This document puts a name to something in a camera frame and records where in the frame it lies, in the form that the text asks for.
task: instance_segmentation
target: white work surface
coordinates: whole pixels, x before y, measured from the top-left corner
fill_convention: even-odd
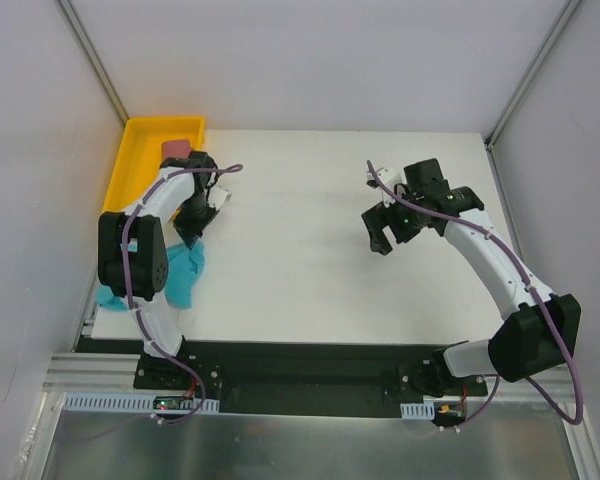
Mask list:
[[[479,135],[212,130],[205,148],[244,170],[220,182],[233,197],[205,231],[194,306],[178,312],[187,339],[426,344],[497,330],[487,289],[434,230],[383,257],[360,218],[380,201],[365,185],[366,160],[401,169],[436,157],[509,242]],[[177,235],[167,230],[170,245]],[[103,308],[92,336],[140,338],[131,315]]]

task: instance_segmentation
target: blue cloth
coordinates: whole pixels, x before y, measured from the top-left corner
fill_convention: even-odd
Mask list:
[[[191,308],[191,289],[204,270],[204,245],[198,240],[193,248],[184,243],[167,248],[169,275],[164,293],[169,305],[175,308]],[[96,301],[108,310],[124,311],[127,306],[122,298],[113,295],[109,287],[100,286]]]

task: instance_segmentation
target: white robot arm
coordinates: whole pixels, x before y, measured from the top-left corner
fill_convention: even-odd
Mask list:
[[[573,355],[580,320],[580,306],[573,296],[557,296],[510,249],[506,253],[494,243],[498,234],[483,203],[468,187],[451,189],[436,159],[410,165],[404,169],[404,175],[406,181],[399,172],[382,168],[375,176],[367,177],[369,186],[377,188],[381,182],[383,187],[382,201],[362,214],[371,250],[383,255],[391,252],[383,233],[385,227],[391,229],[397,243],[408,242],[424,227],[435,229],[467,259],[504,320],[491,339],[438,350],[429,363],[410,377],[410,383],[423,393],[441,396],[453,379],[498,374],[514,382],[563,363],[537,299],[550,311]],[[469,225],[478,226],[479,230]],[[520,269],[535,288],[537,298],[523,281]]]
[[[202,173],[177,174],[183,170],[207,170]],[[215,218],[231,194],[215,186],[217,169],[205,152],[192,152],[188,159],[167,159],[156,180],[142,196],[123,212],[105,212],[100,217],[98,239],[98,276],[103,285],[111,287],[114,295],[127,300],[122,262],[121,233],[126,220],[140,205],[142,208],[130,229],[126,246],[130,259],[133,305],[142,312],[146,330],[144,351],[162,358],[162,352],[176,356],[182,344],[182,333],[169,309],[164,293],[168,262],[162,228],[174,218],[174,227],[188,247],[202,235],[203,229]]]

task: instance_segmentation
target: black base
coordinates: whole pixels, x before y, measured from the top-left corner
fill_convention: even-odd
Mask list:
[[[185,342],[178,357],[202,377],[209,397],[220,400],[223,413],[400,418],[401,403],[422,402],[409,375],[440,347]],[[139,341],[86,338],[76,349],[141,350]],[[134,387],[186,391],[191,379],[162,362],[166,360],[141,355],[138,370],[144,375],[136,375]],[[461,380],[445,394],[460,396],[463,385],[469,396],[487,395],[486,385],[476,377]]]

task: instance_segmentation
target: purple cable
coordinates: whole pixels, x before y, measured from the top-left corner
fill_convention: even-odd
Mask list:
[[[487,409],[487,407],[489,405],[491,405],[491,402],[495,398],[496,392],[498,391],[498,387],[500,386],[500,375],[495,375],[495,377],[496,377],[496,382],[493,384],[493,389],[491,390],[491,394],[487,397],[487,400],[482,405],[480,405],[480,408],[478,410],[476,410],[476,413],[471,415],[469,418],[467,418],[464,422],[462,422],[458,426],[465,426],[467,423],[473,422],[473,420],[475,420],[475,418],[478,415],[480,415],[482,412],[484,412]]]
[[[178,359],[176,359],[172,355],[169,355],[167,352],[164,351],[164,349],[162,349],[157,343],[155,343],[155,341],[151,338],[151,335],[149,334],[147,327],[144,324],[144,321],[142,319],[142,313],[141,313],[140,309],[138,309],[138,305],[133,301],[133,287],[131,285],[131,268],[130,268],[130,263],[129,263],[129,230],[131,229],[131,224],[133,223],[133,221],[136,219],[136,217],[142,210],[143,205],[146,204],[147,201],[149,201],[151,196],[158,190],[158,188],[160,188],[162,185],[164,185],[168,180],[171,180],[173,177],[177,177],[178,175],[191,174],[191,173],[215,173],[219,177],[224,173],[237,173],[237,172],[241,171],[242,168],[243,168],[242,165],[236,164],[236,165],[232,165],[230,167],[224,168],[224,169],[220,169],[220,168],[184,168],[182,170],[172,172],[169,175],[167,175],[166,177],[163,177],[160,180],[158,180],[157,182],[155,182],[151,186],[151,188],[149,188],[149,190],[147,190],[147,192],[142,196],[140,204],[138,204],[133,209],[133,212],[131,213],[131,215],[129,215],[129,218],[127,219],[127,221],[124,224],[124,227],[122,228],[122,268],[123,268],[123,272],[124,272],[124,284],[125,284],[125,290],[126,290],[126,294],[127,294],[127,303],[129,304],[130,309],[136,309],[135,316],[136,316],[136,320],[138,322],[138,328],[140,328],[140,332],[142,333],[142,337],[160,355],[162,355],[164,358],[169,360],[171,363],[173,363],[177,367],[179,367],[182,370],[184,370],[185,372],[187,372],[189,375],[191,375],[191,377],[193,377],[196,380],[198,385],[200,385],[200,402],[198,403],[198,405],[196,405],[188,413],[186,413],[185,415],[182,415],[179,418],[176,418],[173,420],[163,419],[163,422],[167,423],[167,424],[180,423],[180,422],[184,421],[185,419],[191,417],[198,410],[200,410],[202,408],[205,400],[207,399],[207,391],[204,386],[204,382],[200,378],[200,375],[198,375],[192,368],[190,368],[189,366],[180,362]]]
[[[444,213],[439,213],[434,210],[429,210],[428,208],[421,207],[420,205],[416,205],[414,203],[411,203],[411,202],[405,200],[400,195],[396,194],[395,192],[392,192],[389,187],[387,187],[384,183],[382,183],[382,181],[378,177],[378,173],[376,172],[375,168],[373,167],[373,164],[370,161],[367,161],[367,168],[369,169],[369,173],[375,180],[378,187],[380,187],[387,195],[389,195],[391,198],[393,198],[396,202],[400,203],[401,205],[404,205],[405,207],[410,208],[411,210],[415,210],[416,212],[422,213],[424,215],[440,218],[440,219],[446,220],[448,222],[458,223],[460,225],[464,225],[465,227],[469,227],[472,230],[480,232],[483,235],[485,235],[487,238],[489,238],[492,242],[494,242],[500,248],[500,250],[502,250],[505,253],[505,255],[507,257],[509,257],[509,260],[511,260],[511,263],[515,267],[516,271],[518,272],[518,274],[520,274],[520,277],[522,278],[522,282],[525,284],[529,293],[531,294],[531,296],[533,297],[535,302],[538,304],[538,307],[540,308],[540,311],[542,312],[542,315],[543,315],[545,321],[547,322],[547,326],[549,327],[549,330],[551,331],[551,335],[553,336],[554,340],[558,344],[560,353],[562,353],[564,361],[567,364],[567,368],[569,369],[569,374],[571,375],[571,381],[573,382],[573,390],[575,393],[575,400],[576,400],[576,402],[575,402],[576,403],[575,417],[571,418],[566,412],[564,412],[560,408],[560,406],[556,403],[556,401],[553,398],[551,398],[551,395],[549,395],[549,393],[544,388],[542,388],[540,386],[540,384],[538,384],[538,382],[536,382],[531,377],[527,377],[527,381],[531,385],[533,385],[536,388],[536,390],[538,390],[540,395],[542,395],[544,397],[544,399],[549,403],[549,405],[551,405],[551,408],[553,408],[558,413],[558,415],[560,415],[564,419],[565,422],[570,423],[571,425],[579,425],[582,422],[582,417],[584,415],[584,399],[583,399],[583,395],[582,395],[582,384],[580,383],[580,375],[578,374],[578,369],[576,368],[573,358],[571,358],[571,354],[569,353],[569,350],[567,349],[567,346],[565,345],[564,340],[562,340],[562,337],[560,336],[560,332],[558,332],[558,329],[556,328],[553,318],[551,318],[551,314],[549,313],[549,310],[547,309],[546,305],[542,301],[542,297],[540,297],[538,290],[536,290],[536,288],[531,285],[531,279],[529,278],[529,275],[527,274],[527,272],[524,269],[524,266],[522,265],[520,260],[518,260],[518,257],[516,256],[516,254],[513,253],[513,251],[509,248],[509,246],[505,242],[503,242],[497,236],[491,235],[489,230],[487,230],[486,228],[484,228],[481,225],[475,224],[473,222],[469,222],[468,220],[465,220],[463,218],[453,217],[451,215],[445,215]],[[499,383],[499,378],[496,379],[496,387],[497,387],[498,383]],[[489,403],[491,403],[491,399],[492,398],[490,397],[487,400],[487,402],[485,403],[485,405],[483,405],[482,408],[480,408],[469,419],[475,418],[479,413],[484,411],[485,406],[487,406]]]

